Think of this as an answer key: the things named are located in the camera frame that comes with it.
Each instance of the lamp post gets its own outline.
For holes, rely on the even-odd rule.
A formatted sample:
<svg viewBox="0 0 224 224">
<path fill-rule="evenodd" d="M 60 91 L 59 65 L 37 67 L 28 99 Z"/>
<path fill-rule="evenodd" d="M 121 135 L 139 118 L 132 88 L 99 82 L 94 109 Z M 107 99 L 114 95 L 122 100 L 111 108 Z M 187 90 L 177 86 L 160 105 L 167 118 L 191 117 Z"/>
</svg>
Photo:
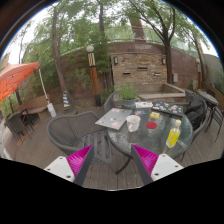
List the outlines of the lamp post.
<svg viewBox="0 0 224 224">
<path fill-rule="evenodd" d="M 94 47 L 89 45 L 86 48 L 86 51 L 88 52 L 88 58 L 89 58 L 89 68 L 90 68 L 90 76 L 92 80 L 93 85 L 93 93 L 95 97 L 96 106 L 101 106 L 101 99 L 100 99 L 100 91 L 99 91 L 99 85 L 98 85 L 98 79 L 97 79 L 97 73 L 96 73 L 96 65 L 95 65 L 95 58 L 93 53 Z"/>
</svg>

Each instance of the tree trunk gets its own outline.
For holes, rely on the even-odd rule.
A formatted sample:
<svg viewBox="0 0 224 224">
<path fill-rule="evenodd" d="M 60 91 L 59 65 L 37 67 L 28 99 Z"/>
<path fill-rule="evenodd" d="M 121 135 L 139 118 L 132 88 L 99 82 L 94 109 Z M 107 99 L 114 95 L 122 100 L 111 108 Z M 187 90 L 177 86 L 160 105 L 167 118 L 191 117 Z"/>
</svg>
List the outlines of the tree trunk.
<svg viewBox="0 0 224 224">
<path fill-rule="evenodd" d="M 170 43 L 164 44 L 165 47 L 165 55 L 166 55 L 166 67 L 167 67 L 167 83 L 173 84 L 172 78 L 172 56 L 171 56 L 171 46 Z"/>
<path fill-rule="evenodd" d="M 196 46 L 196 49 L 197 49 L 197 52 L 198 52 L 198 57 L 199 57 L 200 64 L 201 64 L 201 77 L 202 77 L 202 81 L 205 82 L 206 81 L 206 78 L 205 78 L 203 61 L 202 61 L 201 53 L 200 53 L 200 50 L 199 50 L 199 47 L 198 47 L 198 44 L 197 44 L 197 41 L 196 40 L 195 40 L 194 44 Z"/>
<path fill-rule="evenodd" d="M 104 33 L 104 23 L 103 23 L 103 4 L 100 3 L 100 15 L 99 15 L 99 22 L 100 22 L 100 32 Z"/>
<path fill-rule="evenodd" d="M 52 22 L 52 48 L 53 48 L 53 56 L 54 56 L 54 63 L 55 67 L 58 73 L 58 78 L 61 86 L 62 93 L 64 91 L 67 92 L 68 99 L 70 103 L 74 104 L 74 99 L 72 98 L 71 94 L 68 91 L 67 85 L 64 80 L 64 76 L 61 69 L 61 62 L 60 62 L 60 55 L 58 54 L 58 43 L 57 43 L 57 33 L 56 33 L 56 22 L 57 22 L 57 12 L 54 9 L 54 15 L 53 15 L 53 22 Z"/>
</svg>

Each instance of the white cup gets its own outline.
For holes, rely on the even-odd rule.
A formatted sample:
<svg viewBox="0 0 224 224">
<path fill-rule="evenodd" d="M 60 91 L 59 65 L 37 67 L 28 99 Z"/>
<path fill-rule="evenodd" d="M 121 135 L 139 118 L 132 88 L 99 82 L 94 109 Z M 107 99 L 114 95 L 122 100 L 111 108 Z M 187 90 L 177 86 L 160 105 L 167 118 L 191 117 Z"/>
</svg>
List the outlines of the white cup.
<svg viewBox="0 0 224 224">
<path fill-rule="evenodd" d="M 140 120 L 141 120 L 139 116 L 130 115 L 126 118 L 126 120 L 127 120 L 128 131 L 134 132 L 138 130 Z"/>
</svg>

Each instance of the planter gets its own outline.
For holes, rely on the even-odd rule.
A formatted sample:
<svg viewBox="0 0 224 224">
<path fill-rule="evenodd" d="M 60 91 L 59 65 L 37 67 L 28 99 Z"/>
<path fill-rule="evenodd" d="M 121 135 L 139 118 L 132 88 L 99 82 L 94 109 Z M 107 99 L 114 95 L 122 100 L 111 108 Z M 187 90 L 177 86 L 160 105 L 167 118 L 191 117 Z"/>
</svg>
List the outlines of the planter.
<svg viewBox="0 0 224 224">
<path fill-rule="evenodd" d="M 129 110 L 135 109 L 136 108 L 136 106 L 135 106 L 135 99 L 123 100 L 122 108 L 123 109 L 129 109 Z"/>
</svg>

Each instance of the pink triangle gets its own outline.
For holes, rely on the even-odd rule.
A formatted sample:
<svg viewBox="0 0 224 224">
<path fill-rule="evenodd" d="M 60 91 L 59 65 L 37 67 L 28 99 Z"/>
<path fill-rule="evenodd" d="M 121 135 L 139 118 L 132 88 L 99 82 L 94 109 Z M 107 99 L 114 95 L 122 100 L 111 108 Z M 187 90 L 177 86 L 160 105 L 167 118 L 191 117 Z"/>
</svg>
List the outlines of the pink triangle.
<svg viewBox="0 0 224 224">
<path fill-rule="evenodd" d="M 91 147 L 92 147 L 92 145 L 89 145 L 89 146 L 73 153 L 72 155 L 66 157 L 68 164 L 71 167 L 72 172 L 74 173 L 75 177 L 77 176 L 77 174 L 86 158 L 86 155 L 88 154 Z"/>
<path fill-rule="evenodd" d="M 138 153 L 145 169 L 151 176 L 152 170 L 153 170 L 154 166 L 156 165 L 156 162 L 157 162 L 157 159 L 159 156 L 157 154 L 149 151 L 148 149 L 142 148 L 140 146 L 133 145 L 133 147 L 135 148 L 136 152 Z"/>
</svg>

